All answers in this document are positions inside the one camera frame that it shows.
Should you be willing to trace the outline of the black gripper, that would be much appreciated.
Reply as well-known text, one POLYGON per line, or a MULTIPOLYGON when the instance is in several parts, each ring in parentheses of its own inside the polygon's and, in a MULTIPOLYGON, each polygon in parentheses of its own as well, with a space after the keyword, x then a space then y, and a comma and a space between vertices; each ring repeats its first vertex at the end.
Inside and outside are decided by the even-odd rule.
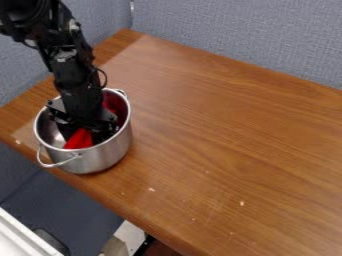
POLYGON ((47 102, 50 119, 57 123, 66 141, 79 128, 91 130, 95 144, 117 134, 119 126, 109 125, 113 114, 105 109, 103 100, 103 88, 86 85, 62 90, 61 96, 47 102))

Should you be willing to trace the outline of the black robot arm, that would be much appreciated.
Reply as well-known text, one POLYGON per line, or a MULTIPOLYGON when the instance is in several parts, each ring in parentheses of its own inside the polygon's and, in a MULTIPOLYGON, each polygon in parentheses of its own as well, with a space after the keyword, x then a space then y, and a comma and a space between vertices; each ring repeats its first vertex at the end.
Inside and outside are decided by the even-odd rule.
POLYGON ((0 34, 37 50, 61 97, 47 102, 67 148, 106 141, 118 116, 105 107, 107 74, 94 65, 82 25, 62 0, 0 0, 0 34))

